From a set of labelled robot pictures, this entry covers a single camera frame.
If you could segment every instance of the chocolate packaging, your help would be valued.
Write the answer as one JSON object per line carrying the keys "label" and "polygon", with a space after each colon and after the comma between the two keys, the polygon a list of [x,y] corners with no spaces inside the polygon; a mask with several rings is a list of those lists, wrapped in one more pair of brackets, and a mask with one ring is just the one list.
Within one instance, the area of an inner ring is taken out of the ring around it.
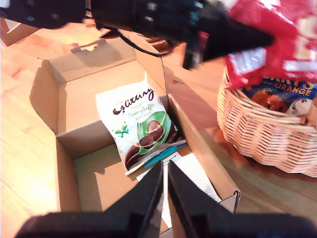
{"label": "chocolate packaging", "polygon": [[243,92],[252,101],[272,111],[304,116],[309,113],[317,95],[317,83],[266,77],[260,85],[245,87]]}
{"label": "chocolate packaging", "polygon": [[98,112],[114,138],[126,175],[168,147],[185,143],[154,89],[141,83],[96,96]]}

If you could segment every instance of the white paper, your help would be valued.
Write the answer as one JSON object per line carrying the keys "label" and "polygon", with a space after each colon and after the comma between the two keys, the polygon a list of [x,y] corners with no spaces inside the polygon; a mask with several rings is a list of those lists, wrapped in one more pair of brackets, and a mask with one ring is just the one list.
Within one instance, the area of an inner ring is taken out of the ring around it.
{"label": "white paper", "polygon": [[[221,202],[221,199],[217,195],[214,187],[212,186],[208,176],[206,175],[203,167],[200,165],[196,156],[191,153],[187,156],[181,157],[178,152],[167,157],[163,160],[163,201],[160,201],[158,206],[162,206],[162,218],[166,223],[168,228],[172,227],[172,221],[169,212],[168,205],[168,161],[172,160],[191,181],[196,184],[196,186],[205,192],[209,197],[211,197],[216,202]],[[137,176],[137,180],[140,181],[150,170],[144,172],[143,174]]]}

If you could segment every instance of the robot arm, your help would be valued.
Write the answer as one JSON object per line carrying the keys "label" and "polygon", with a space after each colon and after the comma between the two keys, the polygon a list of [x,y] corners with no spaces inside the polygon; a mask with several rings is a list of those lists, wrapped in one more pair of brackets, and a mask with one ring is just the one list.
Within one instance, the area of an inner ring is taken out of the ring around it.
{"label": "robot arm", "polygon": [[9,0],[0,16],[38,28],[82,22],[90,11],[98,29],[124,29],[186,42],[183,67],[226,54],[266,46],[273,37],[231,20],[224,5],[207,0]]}

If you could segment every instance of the chocolate egg image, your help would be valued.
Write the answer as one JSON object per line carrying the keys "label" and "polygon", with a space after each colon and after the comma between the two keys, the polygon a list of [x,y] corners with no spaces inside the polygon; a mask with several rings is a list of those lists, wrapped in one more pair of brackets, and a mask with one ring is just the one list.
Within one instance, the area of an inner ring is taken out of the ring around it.
{"label": "chocolate egg image", "polygon": [[164,129],[162,125],[157,120],[152,120],[148,124],[148,133],[154,139],[154,141],[160,141],[164,136]]}
{"label": "chocolate egg image", "polygon": [[141,140],[140,140],[140,145],[144,148],[144,149],[151,149],[154,145],[154,138],[151,134],[143,137]]}
{"label": "chocolate egg image", "polygon": [[132,145],[125,156],[125,166],[129,170],[136,162],[139,161],[142,155],[139,155],[139,144]]}

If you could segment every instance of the candy wrapper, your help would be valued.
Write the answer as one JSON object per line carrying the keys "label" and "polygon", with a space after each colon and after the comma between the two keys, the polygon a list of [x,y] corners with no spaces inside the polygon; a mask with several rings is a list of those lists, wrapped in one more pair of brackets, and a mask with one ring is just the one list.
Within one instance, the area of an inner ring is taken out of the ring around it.
{"label": "candy wrapper", "polygon": [[274,43],[226,57],[232,87],[257,85],[262,77],[317,82],[316,0],[238,0],[231,18],[263,30]]}
{"label": "candy wrapper", "polygon": [[101,121],[113,137],[126,175],[169,147],[186,143],[147,74],[140,83],[96,95]]}
{"label": "candy wrapper", "polygon": [[260,85],[246,87],[243,92],[267,109],[292,116],[304,116],[309,113],[317,95],[317,83],[267,77],[263,78]]}

